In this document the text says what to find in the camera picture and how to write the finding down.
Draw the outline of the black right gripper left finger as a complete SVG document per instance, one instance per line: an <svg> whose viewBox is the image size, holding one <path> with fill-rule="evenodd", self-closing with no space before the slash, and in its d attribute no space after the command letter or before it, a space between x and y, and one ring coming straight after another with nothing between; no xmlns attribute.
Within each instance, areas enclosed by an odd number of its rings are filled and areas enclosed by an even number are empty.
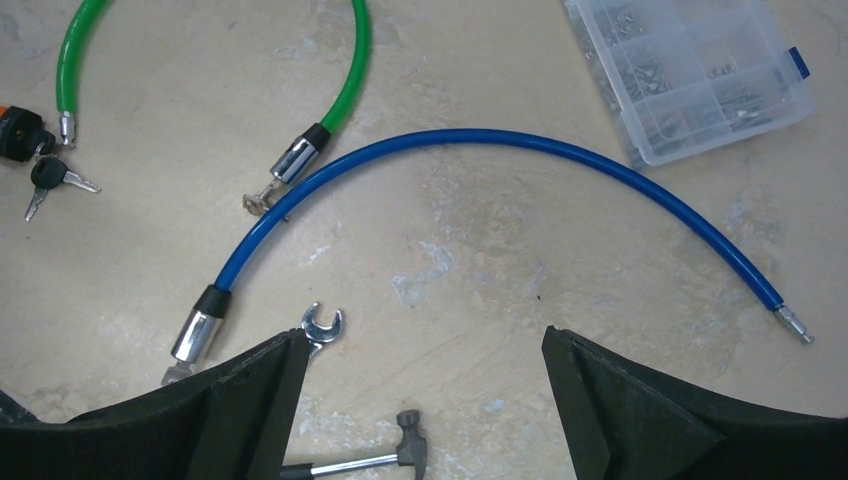
<svg viewBox="0 0 848 480"><path fill-rule="evenodd" d="M275 479L309 360L300 329L65 423L1 416L4 479Z"/></svg>

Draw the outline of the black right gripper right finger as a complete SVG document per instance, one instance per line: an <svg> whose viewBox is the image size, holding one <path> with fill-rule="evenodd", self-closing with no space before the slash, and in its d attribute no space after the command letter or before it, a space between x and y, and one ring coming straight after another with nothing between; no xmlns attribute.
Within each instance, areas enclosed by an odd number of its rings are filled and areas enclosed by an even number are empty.
<svg viewBox="0 0 848 480"><path fill-rule="evenodd" d="M728 397L568 329L542 342L580 479L844 479L847 421Z"/></svg>

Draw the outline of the orange black padlock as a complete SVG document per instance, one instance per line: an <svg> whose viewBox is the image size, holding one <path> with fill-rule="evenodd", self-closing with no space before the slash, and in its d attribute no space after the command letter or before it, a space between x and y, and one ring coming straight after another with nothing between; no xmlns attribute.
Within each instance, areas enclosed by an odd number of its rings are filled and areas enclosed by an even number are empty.
<svg viewBox="0 0 848 480"><path fill-rule="evenodd" d="M25 163L33 157L54 152L55 136L45 128L37 113L17 107L1 107L1 156Z"/></svg>

